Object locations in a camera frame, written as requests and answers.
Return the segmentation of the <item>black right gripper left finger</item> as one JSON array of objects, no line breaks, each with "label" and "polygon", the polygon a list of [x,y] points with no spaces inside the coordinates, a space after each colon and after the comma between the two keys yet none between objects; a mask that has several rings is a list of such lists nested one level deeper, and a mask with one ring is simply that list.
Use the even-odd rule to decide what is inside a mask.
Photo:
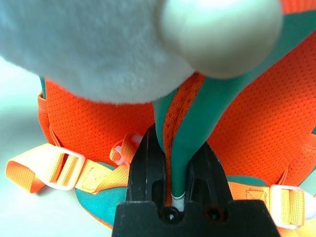
[{"label": "black right gripper left finger", "polygon": [[166,164],[156,134],[150,126],[132,159],[126,201],[165,201]]}]

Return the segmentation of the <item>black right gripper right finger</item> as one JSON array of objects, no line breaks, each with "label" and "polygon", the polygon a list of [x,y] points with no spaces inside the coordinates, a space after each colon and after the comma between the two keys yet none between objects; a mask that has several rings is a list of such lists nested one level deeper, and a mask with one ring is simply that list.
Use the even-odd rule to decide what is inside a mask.
[{"label": "black right gripper right finger", "polygon": [[224,169],[208,143],[189,162],[189,201],[231,201]]}]

